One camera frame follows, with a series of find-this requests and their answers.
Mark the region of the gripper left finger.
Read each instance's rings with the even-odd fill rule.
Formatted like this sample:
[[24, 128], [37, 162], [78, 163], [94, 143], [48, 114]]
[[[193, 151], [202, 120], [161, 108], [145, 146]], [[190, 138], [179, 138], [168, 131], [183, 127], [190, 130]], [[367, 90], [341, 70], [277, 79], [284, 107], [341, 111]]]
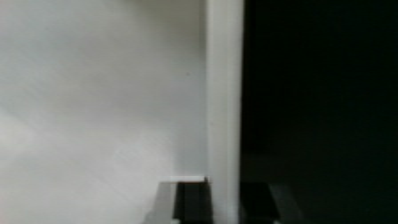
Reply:
[[206, 182], [179, 182], [174, 214], [179, 224], [213, 224], [211, 189]]

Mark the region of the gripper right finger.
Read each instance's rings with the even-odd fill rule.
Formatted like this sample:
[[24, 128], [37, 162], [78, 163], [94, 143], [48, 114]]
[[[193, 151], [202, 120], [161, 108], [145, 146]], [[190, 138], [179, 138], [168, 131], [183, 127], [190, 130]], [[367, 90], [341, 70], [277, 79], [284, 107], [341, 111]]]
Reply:
[[266, 183], [239, 184], [241, 223], [273, 224], [280, 215]]

